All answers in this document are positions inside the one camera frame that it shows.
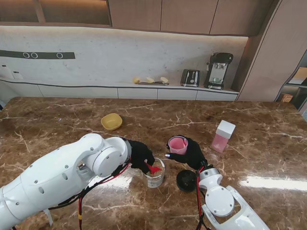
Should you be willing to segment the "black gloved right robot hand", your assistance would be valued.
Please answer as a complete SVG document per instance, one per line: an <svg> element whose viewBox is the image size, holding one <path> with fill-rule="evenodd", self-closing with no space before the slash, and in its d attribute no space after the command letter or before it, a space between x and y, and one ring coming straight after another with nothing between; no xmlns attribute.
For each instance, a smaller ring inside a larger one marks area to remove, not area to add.
<svg viewBox="0 0 307 230"><path fill-rule="evenodd" d="M194 170L200 169L202 166L208 166L208 161L205 159L199 144L191 138L183 135L177 135L175 138L181 138L187 140L187 149L185 154L167 153L165 157L170 160L175 160L179 163L186 163L189 167Z"/></svg>

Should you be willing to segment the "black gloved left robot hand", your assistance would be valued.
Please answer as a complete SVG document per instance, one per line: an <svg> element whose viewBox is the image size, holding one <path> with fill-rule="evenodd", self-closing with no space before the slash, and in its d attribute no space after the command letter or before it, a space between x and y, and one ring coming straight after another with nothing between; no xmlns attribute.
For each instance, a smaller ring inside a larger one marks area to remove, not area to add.
<svg viewBox="0 0 307 230"><path fill-rule="evenodd" d="M152 151L142 142L128 140L131 146L131 168L140 169L144 174L150 169L147 164L153 165L155 158Z"/></svg>

